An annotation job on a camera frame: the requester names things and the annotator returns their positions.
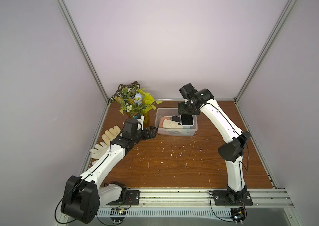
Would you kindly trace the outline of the white phone black screen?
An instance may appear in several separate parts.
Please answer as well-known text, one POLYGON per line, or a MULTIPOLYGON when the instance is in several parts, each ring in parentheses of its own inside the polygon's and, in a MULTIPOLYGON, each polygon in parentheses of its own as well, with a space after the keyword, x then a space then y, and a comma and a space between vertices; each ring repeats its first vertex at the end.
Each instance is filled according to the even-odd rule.
POLYGON ((182 114, 182 115, 180 115, 180 120, 181 120, 180 123, 182 126, 191 127, 194 125, 193 115, 182 114))

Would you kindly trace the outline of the pink cased phone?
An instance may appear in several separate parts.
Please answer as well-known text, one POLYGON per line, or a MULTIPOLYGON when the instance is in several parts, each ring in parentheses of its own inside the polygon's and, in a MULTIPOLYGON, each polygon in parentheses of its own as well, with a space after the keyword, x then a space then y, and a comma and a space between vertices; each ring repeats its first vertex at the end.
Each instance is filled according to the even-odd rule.
POLYGON ((163 116, 163 117, 161 117, 159 125, 163 126, 163 123, 164 123, 165 120, 171 121, 172 117, 171 116, 163 116))

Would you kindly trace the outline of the clear plastic storage box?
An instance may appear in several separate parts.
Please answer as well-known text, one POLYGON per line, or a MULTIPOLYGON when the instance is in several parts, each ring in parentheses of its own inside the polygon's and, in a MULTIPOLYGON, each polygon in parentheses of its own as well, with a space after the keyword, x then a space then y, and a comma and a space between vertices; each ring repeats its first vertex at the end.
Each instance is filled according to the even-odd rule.
POLYGON ((192 119, 191 126, 183 125, 176 108, 158 108, 155 127, 158 128, 158 134, 161 135, 194 136, 198 130, 198 123, 196 116, 193 116, 192 119))

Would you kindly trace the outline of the beige cased phone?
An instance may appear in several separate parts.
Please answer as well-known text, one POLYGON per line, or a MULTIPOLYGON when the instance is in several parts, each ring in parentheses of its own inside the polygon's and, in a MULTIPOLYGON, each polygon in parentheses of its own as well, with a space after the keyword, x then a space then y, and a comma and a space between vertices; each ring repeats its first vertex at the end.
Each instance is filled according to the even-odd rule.
POLYGON ((171 130, 182 130, 183 129, 183 126, 181 125, 181 123, 169 121, 169 120, 165 120, 162 127, 165 129, 171 129, 171 130))

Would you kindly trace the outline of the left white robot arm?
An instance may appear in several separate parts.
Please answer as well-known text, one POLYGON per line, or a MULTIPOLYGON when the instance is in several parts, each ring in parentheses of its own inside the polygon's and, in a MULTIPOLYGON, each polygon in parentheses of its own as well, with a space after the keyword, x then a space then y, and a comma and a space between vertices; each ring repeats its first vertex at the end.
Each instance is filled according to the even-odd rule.
POLYGON ((114 126, 103 134, 103 141, 91 150, 96 159, 93 165, 80 176, 71 176, 65 185, 64 194, 56 210, 71 217, 74 221, 90 223, 96 217, 100 208, 107 204, 120 206, 129 202, 126 185, 111 182, 102 186, 112 169, 140 141, 153 139, 158 128, 144 127, 144 116, 129 118, 123 123, 123 128, 114 126))

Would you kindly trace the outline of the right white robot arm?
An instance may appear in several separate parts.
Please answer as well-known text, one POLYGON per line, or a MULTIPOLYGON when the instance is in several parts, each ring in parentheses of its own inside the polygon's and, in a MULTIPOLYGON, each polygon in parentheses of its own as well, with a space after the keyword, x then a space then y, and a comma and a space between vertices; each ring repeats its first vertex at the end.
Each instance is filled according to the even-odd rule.
POLYGON ((243 176, 244 148, 248 146, 251 134, 247 131, 243 132, 230 120, 208 89, 197 91, 189 83, 184 85, 179 92, 185 102, 178 104, 178 113, 180 115, 205 114, 220 132, 225 142, 218 148, 218 153, 226 164, 227 191, 217 191, 213 195, 224 199, 224 204, 253 205, 243 176))

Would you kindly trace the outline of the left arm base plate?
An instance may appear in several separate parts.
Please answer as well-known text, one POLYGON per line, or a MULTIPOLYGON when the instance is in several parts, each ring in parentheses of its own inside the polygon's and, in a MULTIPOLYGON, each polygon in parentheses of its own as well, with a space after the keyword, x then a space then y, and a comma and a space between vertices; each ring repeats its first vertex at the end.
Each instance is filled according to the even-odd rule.
POLYGON ((134 205, 138 206, 140 201, 140 190, 127 190, 126 194, 121 194, 120 198, 116 201, 110 202, 108 205, 123 206, 123 205, 134 205))

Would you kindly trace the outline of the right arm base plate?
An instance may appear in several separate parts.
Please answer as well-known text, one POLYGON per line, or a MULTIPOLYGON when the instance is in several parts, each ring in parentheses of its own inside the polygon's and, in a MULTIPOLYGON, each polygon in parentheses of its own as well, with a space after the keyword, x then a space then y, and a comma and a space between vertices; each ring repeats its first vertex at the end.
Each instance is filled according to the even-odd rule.
POLYGON ((210 192, 216 206, 252 206, 253 201, 249 191, 242 190, 240 192, 214 190, 210 192))

